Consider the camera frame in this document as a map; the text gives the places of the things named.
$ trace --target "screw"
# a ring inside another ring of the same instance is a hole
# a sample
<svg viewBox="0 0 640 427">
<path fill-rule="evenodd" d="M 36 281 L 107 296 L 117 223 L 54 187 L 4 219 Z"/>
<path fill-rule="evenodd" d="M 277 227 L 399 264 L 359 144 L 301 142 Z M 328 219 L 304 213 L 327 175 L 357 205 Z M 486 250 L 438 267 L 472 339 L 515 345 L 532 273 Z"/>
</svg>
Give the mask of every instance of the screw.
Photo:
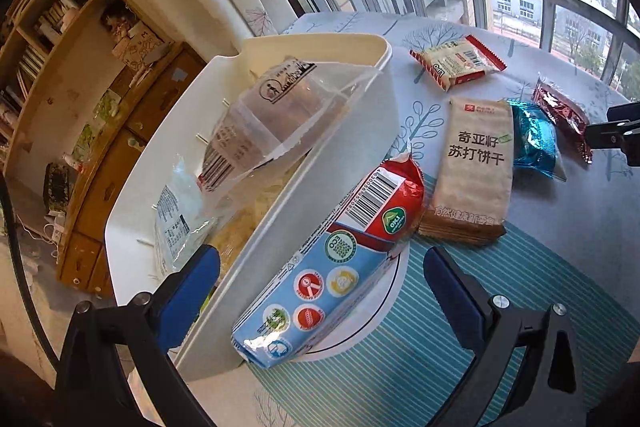
<svg viewBox="0 0 640 427">
<path fill-rule="evenodd" d="M 566 315 L 566 308 L 564 307 L 564 304 L 556 303 L 553 305 L 553 309 L 556 312 L 556 315 L 560 315 L 561 317 Z"/>
<path fill-rule="evenodd" d="M 135 304 L 136 306 L 145 306 L 149 304 L 150 301 L 151 293 L 149 292 L 140 292 L 139 294 L 135 295 L 132 300 L 133 304 Z"/>
<path fill-rule="evenodd" d="M 76 304 L 76 313 L 86 313 L 87 311 L 89 311 L 89 308 L 91 308 L 91 302 L 78 302 L 78 304 Z"/>
<path fill-rule="evenodd" d="M 511 304 L 509 302 L 509 299 L 504 295 L 494 295 L 494 298 L 492 300 L 494 302 L 494 306 L 496 308 L 500 308 L 501 310 L 508 308 L 509 304 Z"/>
</svg>

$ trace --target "blue gripper pad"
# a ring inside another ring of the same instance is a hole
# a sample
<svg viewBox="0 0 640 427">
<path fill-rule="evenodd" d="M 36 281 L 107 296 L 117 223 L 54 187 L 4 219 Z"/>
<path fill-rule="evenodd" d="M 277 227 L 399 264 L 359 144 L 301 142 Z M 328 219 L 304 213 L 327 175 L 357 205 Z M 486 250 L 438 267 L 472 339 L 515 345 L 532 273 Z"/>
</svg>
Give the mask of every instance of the blue gripper pad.
<svg viewBox="0 0 640 427">
<path fill-rule="evenodd" d="M 174 276 L 182 276 L 181 283 L 164 304 L 156 320 L 156 339 L 162 352 L 170 347 L 180 346 L 219 275 L 218 250 L 202 245 L 180 272 L 171 274 L 164 280 L 162 285 L 170 283 Z"/>
<path fill-rule="evenodd" d="M 424 279 L 440 304 L 460 346 L 471 349 L 476 354 L 482 353 L 485 345 L 484 317 L 459 277 L 433 247 L 424 255 L 422 267 Z"/>
</svg>

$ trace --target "wooden cabinet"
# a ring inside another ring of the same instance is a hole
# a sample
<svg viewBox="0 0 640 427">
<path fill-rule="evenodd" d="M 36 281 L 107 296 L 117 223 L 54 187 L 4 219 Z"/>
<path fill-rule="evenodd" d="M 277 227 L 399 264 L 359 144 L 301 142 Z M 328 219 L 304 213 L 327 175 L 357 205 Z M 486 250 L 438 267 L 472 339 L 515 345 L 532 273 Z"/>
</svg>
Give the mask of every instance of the wooden cabinet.
<svg viewBox="0 0 640 427">
<path fill-rule="evenodd" d="M 146 145 L 128 129 L 121 129 L 100 163 L 76 219 L 75 230 L 102 241 L 111 209 Z"/>
<path fill-rule="evenodd" d="M 146 92 L 131 112 L 126 126 L 149 141 L 175 102 L 202 70 L 202 60 L 190 52 L 181 53 Z"/>
<path fill-rule="evenodd" d="M 60 280 L 79 290 L 86 290 L 101 248 L 100 242 L 73 232 L 66 247 L 65 268 Z"/>
<path fill-rule="evenodd" d="M 175 43 L 139 85 L 118 76 L 118 113 L 92 146 L 69 201 L 58 256 L 59 279 L 75 288 L 112 296 L 104 229 L 111 209 L 146 143 L 206 63 L 183 42 Z"/>
</svg>

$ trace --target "red circular icon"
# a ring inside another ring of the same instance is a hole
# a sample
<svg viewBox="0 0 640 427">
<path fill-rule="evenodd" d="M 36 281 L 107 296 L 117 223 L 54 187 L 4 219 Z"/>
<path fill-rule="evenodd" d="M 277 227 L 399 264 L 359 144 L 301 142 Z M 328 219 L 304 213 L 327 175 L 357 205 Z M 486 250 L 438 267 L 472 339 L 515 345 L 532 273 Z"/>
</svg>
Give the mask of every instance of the red circular icon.
<svg viewBox="0 0 640 427">
<path fill-rule="evenodd" d="M 296 276 L 293 288 L 301 299 L 313 301 L 322 294 L 324 281 L 317 271 L 304 270 Z"/>
<path fill-rule="evenodd" d="M 324 312 L 313 304 L 302 304 L 293 313 L 293 322 L 299 330 L 313 330 L 324 319 Z"/>
</svg>

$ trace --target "teal snack wrapper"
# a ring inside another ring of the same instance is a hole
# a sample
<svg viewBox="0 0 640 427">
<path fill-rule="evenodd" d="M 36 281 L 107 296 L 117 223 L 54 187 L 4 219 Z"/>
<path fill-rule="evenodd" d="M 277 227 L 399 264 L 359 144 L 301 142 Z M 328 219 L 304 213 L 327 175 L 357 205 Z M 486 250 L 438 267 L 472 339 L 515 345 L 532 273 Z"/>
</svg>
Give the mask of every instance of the teal snack wrapper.
<svg viewBox="0 0 640 427">
<path fill-rule="evenodd" d="M 422 174 L 408 153 L 386 160 L 318 226 L 232 328 L 261 368 L 306 353 L 362 300 L 422 215 Z"/>
<path fill-rule="evenodd" d="M 566 181 L 556 129 L 535 103 L 507 100 L 513 111 L 513 166 Z"/>
</svg>

